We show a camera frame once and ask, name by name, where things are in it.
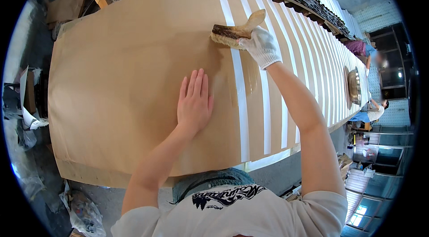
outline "brush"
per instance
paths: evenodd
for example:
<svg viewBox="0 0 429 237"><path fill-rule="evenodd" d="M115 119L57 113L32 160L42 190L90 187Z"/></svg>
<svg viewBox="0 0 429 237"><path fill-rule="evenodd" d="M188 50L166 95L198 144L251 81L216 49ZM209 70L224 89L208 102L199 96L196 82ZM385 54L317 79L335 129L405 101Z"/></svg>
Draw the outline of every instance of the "brush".
<svg viewBox="0 0 429 237"><path fill-rule="evenodd" d="M231 48L238 50L245 50L239 45L240 38L252 38L252 30L260 25L265 19L265 9L255 11L249 16L249 20L244 25L239 26L226 26L214 25L210 38L217 43L228 45Z"/></svg>

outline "bare hand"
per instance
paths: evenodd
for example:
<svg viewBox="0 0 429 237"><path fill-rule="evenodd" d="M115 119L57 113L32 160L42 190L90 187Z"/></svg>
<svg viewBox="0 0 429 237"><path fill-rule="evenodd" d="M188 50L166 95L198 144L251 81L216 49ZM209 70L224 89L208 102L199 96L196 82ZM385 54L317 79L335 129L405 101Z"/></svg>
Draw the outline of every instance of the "bare hand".
<svg viewBox="0 0 429 237"><path fill-rule="evenodd" d="M192 71L189 85L185 77L180 87L177 122L191 137L204 128L212 115L213 97L208 95L208 77L204 69Z"/></svg>

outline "wooden brush handle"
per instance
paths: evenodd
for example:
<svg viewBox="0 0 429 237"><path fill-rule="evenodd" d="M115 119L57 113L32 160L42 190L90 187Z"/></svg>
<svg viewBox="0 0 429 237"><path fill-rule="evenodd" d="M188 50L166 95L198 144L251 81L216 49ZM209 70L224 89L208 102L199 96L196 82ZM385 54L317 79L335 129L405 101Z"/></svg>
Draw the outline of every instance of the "wooden brush handle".
<svg viewBox="0 0 429 237"><path fill-rule="evenodd" d="M240 26L214 25L212 32L214 34L225 36L234 40L239 38L251 38L252 30L265 20L266 11L260 9L249 16L249 20Z"/></svg>
<svg viewBox="0 0 429 237"><path fill-rule="evenodd" d="M249 20L244 25L239 26L240 29L246 32L252 32L252 30L260 25L265 20L266 10L260 9L255 11L253 14L249 16Z"/></svg>

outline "blue shirt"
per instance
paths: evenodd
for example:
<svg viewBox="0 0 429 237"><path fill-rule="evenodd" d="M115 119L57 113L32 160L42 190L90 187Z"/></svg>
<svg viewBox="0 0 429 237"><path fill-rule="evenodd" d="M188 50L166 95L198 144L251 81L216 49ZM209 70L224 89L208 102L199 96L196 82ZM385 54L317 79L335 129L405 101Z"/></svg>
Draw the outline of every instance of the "blue shirt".
<svg viewBox="0 0 429 237"><path fill-rule="evenodd" d="M375 60L375 56L377 55L377 50L374 49L370 44L365 44L365 56L371 56L371 63Z"/></svg>

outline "white work glove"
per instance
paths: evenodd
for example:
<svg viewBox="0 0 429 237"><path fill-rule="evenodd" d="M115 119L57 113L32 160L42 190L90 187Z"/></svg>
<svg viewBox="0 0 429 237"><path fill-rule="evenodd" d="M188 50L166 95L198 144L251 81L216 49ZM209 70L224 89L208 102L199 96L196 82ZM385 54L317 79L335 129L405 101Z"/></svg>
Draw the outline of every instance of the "white work glove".
<svg viewBox="0 0 429 237"><path fill-rule="evenodd" d="M272 63L282 61L274 36L260 26L252 30L251 39L240 38L239 45L246 48L263 70Z"/></svg>

